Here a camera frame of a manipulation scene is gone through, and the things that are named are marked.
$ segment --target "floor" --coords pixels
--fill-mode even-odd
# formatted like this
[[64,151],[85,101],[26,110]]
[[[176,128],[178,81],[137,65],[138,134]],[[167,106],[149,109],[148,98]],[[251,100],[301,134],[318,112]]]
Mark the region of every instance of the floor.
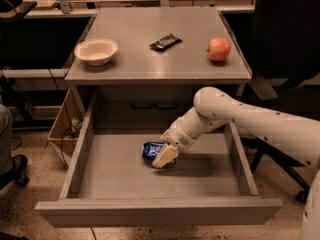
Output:
[[[125,240],[125,239],[211,239],[211,240],[283,240],[299,239],[304,204],[296,200],[301,188],[270,158],[264,157],[254,178],[262,198],[277,197],[283,208],[266,224],[254,226],[192,226],[138,228],[53,228],[35,212],[37,202],[57,200],[66,169],[47,142],[49,130],[15,130],[12,155],[28,157],[26,187],[11,183],[0,191],[0,231],[25,236],[29,240]],[[312,172],[298,168],[311,182]]]

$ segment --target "cardboard box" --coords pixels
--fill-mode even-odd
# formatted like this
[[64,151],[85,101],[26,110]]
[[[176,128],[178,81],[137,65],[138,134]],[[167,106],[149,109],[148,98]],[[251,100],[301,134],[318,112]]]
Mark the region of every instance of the cardboard box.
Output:
[[48,141],[62,159],[65,159],[65,155],[71,157],[77,144],[78,138],[64,139],[66,133],[72,130],[71,122],[75,116],[83,120],[74,95],[69,89],[48,136]]

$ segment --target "drawer handle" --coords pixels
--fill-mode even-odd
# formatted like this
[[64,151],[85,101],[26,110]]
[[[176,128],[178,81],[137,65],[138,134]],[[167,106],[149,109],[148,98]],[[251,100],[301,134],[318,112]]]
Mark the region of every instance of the drawer handle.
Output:
[[142,105],[138,106],[138,105],[135,104],[134,100],[132,100],[131,101],[131,108],[133,108],[133,109],[152,109],[153,108],[153,104],[154,104],[154,102],[153,102],[153,100],[151,100],[150,104],[147,104],[145,106],[142,106]]
[[157,101],[154,101],[154,107],[159,110],[176,109],[178,107],[178,101],[177,100],[173,101],[172,106],[160,106],[158,105]]

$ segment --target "gray tabletop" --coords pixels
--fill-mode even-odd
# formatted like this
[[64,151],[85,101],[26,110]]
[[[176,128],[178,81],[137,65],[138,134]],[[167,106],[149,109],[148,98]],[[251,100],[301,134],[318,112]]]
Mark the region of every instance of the gray tabletop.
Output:
[[[151,43],[170,33],[182,42],[165,52],[150,48]],[[102,8],[87,39],[97,37],[116,41],[118,52],[109,63],[98,67],[75,59],[67,81],[78,85],[237,84],[251,78],[251,70],[216,8]],[[224,37],[232,44],[225,62],[213,63],[207,57],[208,42],[214,37]]]

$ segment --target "caster wheel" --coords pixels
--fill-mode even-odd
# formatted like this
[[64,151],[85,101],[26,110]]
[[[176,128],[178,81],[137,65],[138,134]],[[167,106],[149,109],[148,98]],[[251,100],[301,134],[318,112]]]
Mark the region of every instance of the caster wheel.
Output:
[[18,178],[16,178],[16,184],[20,187],[25,187],[29,182],[29,177],[27,175],[20,175]]
[[297,195],[297,200],[305,204],[307,202],[308,193],[308,191],[300,191]]

